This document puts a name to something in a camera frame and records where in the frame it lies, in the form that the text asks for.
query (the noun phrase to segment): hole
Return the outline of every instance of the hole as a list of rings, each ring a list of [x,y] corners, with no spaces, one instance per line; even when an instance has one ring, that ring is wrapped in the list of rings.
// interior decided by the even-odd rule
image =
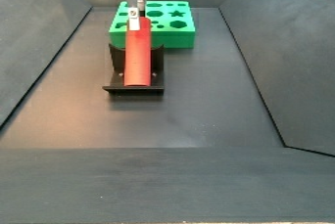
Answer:
[[[148,7],[148,8],[158,8],[160,6],[162,6],[162,4],[159,4],[159,3],[147,3],[146,4],[146,7]]]
[[[146,13],[148,17],[160,17],[163,14],[160,11],[150,11]]]
[[[170,14],[171,14],[171,17],[182,17],[183,16],[183,13],[180,13],[179,11],[174,11]]]
[[[183,28],[187,26],[187,24],[184,22],[180,22],[180,21],[172,21],[172,22],[170,22],[170,26],[174,28]]]
[[[115,25],[115,28],[120,28],[121,26],[127,25],[126,22],[117,22],[116,25]]]

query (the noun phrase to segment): black stand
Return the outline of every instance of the black stand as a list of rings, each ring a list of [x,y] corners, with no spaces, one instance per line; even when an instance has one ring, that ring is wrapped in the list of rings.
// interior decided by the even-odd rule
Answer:
[[[109,55],[113,67],[113,73],[108,86],[101,88],[109,92],[121,93],[163,93],[163,46],[151,49],[151,84],[150,86],[124,86],[124,64],[126,64],[126,49],[113,47],[109,44]]]

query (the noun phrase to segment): green foam block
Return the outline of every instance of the green foam block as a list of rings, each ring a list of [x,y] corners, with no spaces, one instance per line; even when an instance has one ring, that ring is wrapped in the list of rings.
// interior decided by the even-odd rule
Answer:
[[[151,20],[151,47],[193,48],[195,26],[188,2],[147,1],[146,17]],[[109,26],[109,40],[115,47],[126,47],[128,7],[121,2]]]

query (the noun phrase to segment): gray floor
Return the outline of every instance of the gray floor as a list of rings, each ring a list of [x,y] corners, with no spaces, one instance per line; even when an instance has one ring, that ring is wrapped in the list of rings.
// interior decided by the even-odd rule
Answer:
[[[335,221],[335,159],[281,147],[218,10],[194,10],[195,48],[166,51],[162,98],[100,88],[113,11],[1,131],[1,222]]]
[[[195,48],[166,51],[163,97],[108,96],[105,28],[95,10],[0,134],[0,148],[280,147],[217,9],[195,9]]]

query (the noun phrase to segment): red cylinder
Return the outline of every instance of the red cylinder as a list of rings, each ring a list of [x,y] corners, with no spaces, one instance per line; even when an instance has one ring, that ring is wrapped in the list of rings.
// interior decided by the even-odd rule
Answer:
[[[128,28],[126,35],[124,86],[150,85],[150,47],[150,19],[146,17],[140,17],[139,30],[131,31]]]

